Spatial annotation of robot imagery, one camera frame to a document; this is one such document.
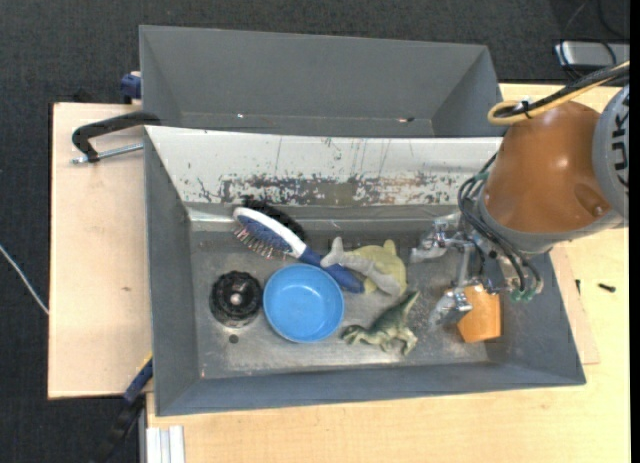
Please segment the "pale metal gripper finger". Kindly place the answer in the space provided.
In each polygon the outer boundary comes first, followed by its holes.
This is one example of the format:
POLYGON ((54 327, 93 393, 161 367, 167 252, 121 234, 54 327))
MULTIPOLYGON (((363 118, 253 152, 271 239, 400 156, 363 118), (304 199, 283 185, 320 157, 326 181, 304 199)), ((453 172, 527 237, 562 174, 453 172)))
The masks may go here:
POLYGON ((429 231, 424 233, 410 250, 409 261, 422 263, 437 259, 447 253, 450 248, 462 246, 467 242, 466 235, 456 223, 435 220, 429 231))
POLYGON ((473 310, 463 288, 447 290, 436 302, 429 315, 431 327, 457 324, 473 310))

